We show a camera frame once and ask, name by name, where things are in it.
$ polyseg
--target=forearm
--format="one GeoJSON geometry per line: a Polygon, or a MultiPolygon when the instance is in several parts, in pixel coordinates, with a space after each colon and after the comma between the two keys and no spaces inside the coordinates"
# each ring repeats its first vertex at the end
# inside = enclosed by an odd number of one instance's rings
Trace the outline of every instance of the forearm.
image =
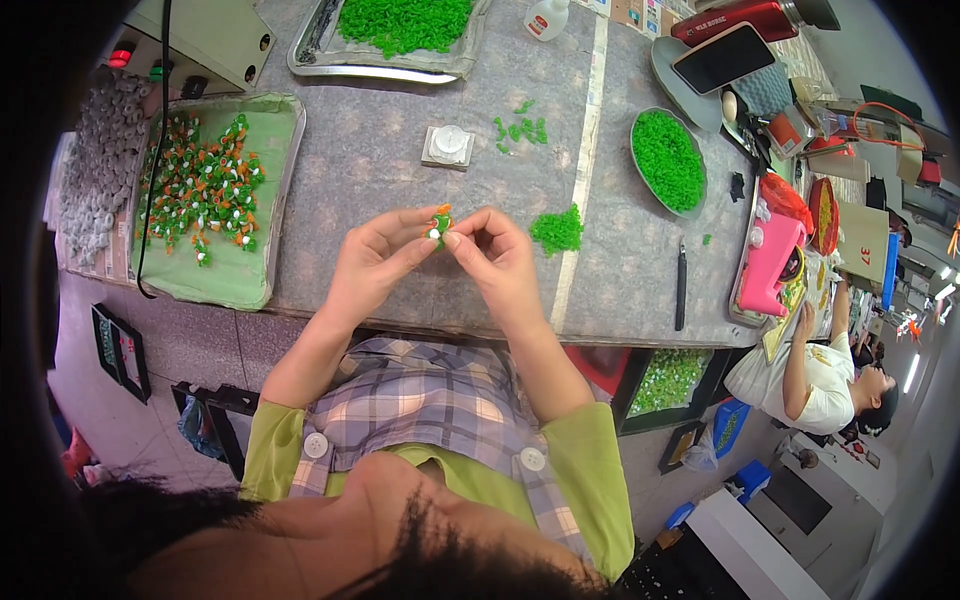
{"type": "Polygon", "coordinates": [[[546,321],[507,332],[507,343],[540,424],[594,401],[587,381],[570,362],[546,321]]]}
{"type": "Polygon", "coordinates": [[[790,345],[786,369],[783,372],[783,412],[792,420],[800,418],[809,398],[804,374],[805,352],[806,343],[802,340],[794,340],[790,345]]]}
{"type": "Polygon", "coordinates": [[[321,307],[267,375],[261,397],[273,404],[305,408],[326,392],[352,333],[352,328],[321,307]]]}
{"type": "Polygon", "coordinates": [[[833,317],[830,320],[830,341],[841,333],[850,330],[850,287],[847,282],[837,282],[837,293],[833,298],[833,317]]]}

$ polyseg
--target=smartphone screen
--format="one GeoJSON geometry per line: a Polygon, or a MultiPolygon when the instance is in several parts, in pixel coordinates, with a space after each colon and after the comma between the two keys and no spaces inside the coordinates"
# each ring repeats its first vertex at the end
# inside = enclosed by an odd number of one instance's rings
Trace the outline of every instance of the smartphone screen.
{"type": "Polygon", "coordinates": [[[673,70],[698,94],[707,94],[775,60],[756,29],[743,23],[678,58],[673,70]]]}

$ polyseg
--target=neck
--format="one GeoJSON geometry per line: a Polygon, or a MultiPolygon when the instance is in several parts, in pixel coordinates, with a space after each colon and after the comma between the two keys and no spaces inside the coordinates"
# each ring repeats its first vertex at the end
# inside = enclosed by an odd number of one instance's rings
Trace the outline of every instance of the neck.
{"type": "Polygon", "coordinates": [[[848,383],[847,387],[850,389],[850,398],[853,401],[853,414],[858,416],[865,409],[870,408],[870,395],[864,391],[863,386],[859,385],[859,381],[854,381],[853,383],[848,383]]]}

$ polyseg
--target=red thermos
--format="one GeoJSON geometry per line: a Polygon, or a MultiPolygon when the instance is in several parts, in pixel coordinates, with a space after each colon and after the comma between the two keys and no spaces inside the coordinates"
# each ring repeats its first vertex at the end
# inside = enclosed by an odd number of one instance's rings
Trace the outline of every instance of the red thermos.
{"type": "Polygon", "coordinates": [[[803,25],[840,30],[828,0],[735,0],[676,23],[670,35],[692,48],[744,21],[767,42],[794,37],[803,25]]]}

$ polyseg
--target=white tape strip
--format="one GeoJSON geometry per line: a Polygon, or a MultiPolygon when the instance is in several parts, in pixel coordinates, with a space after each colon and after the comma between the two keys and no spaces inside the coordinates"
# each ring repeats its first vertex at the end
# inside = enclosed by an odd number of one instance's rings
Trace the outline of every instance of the white tape strip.
{"type": "MultiPolygon", "coordinates": [[[[603,79],[607,70],[607,24],[608,20],[596,15],[596,28],[593,34],[593,55],[590,64],[590,78],[587,88],[587,105],[584,112],[584,131],[580,137],[580,155],[577,158],[577,177],[573,183],[572,203],[580,211],[580,222],[587,218],[587,200],[590,193],[590,181],[593,179],[593,165],[596,161],[597,136],[600,132],[600,107],[603,105],[603,79]]],[[[564,330],[566,303],[573,286],[573,274],[577,270],[578,252],[564,252],[557,280],[557,295],[553,299],[553,311],[550,324],[555,333],[564,330]]]]}

